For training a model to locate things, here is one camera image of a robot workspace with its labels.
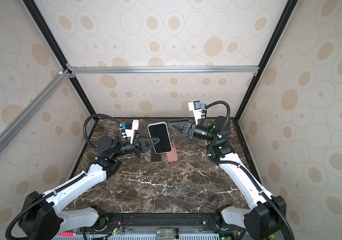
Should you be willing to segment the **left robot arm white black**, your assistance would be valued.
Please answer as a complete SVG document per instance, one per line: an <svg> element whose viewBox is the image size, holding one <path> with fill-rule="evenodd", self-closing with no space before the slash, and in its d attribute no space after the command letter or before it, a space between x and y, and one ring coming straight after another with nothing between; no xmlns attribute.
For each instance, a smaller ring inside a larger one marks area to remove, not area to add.
<svg viewBox="0 0 342 240"><path fill-rule="evenodd" d="M23 210L12 220L6 231L8 240L14 239L11 230L18 225L27 240L51 240L57 234L80 228L97 228L106 222L106 213L98 207L65 211L65 207L93 186L114 175L121 162L117 159L127 154L138 157L160 143L159 138L136 135L134 142L119 143L118 139L104 136L99 139L95 151L97 159L86 171L42 194L34 191L25 199Z"/></svg>

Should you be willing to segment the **pink phone case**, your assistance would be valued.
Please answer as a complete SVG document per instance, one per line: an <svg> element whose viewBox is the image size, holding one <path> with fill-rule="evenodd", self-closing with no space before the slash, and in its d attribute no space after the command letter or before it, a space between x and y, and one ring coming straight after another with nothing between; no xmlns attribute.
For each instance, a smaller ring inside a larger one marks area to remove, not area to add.
<svg viewBox="0 0 342 240"><path fill-rule="evenodd" d="M166 153L168 163L174 163L178 161L177 150L174 142L171 142L171 152Z"/></svg>

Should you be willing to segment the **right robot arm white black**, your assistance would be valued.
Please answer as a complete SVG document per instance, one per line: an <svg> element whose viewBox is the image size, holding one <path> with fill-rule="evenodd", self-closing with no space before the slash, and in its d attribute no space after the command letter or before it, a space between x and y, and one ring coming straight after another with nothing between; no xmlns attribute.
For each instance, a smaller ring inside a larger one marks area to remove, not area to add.
<svg viewBox="0 0 342 240"><path fill-rule="evenodd" d="M231 134L229 118L219 116L209 126L183 119L171 121L169 128L181 137L205 140L208 159L220 166L243 194L248 209L225 207L219 211L225 226L241 227L254 240L264 240L276 232L281 232L285 240L295 238L285 218L285 200L275 197L251 174L227 140Z"/></svg>

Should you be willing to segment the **phone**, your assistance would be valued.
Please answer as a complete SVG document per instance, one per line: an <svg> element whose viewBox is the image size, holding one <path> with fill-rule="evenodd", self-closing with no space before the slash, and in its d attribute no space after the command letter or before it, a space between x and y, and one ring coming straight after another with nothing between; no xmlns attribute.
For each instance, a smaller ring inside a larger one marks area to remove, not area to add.
<svg viewBox="0 0 342 240"><path fill-rule="evenodd" d="M170 134L166 122L149 124L148 131L151 138L159 139L154 146L154 151L157 154L164 154L172 151Z"/></svg>
<svg viewBox="0 0 342 240"><path fill-rule="evenodd" d="M162 155L157 154L154 151L151 152L151 162L152 163L159 163L162 161Z"/></svg>

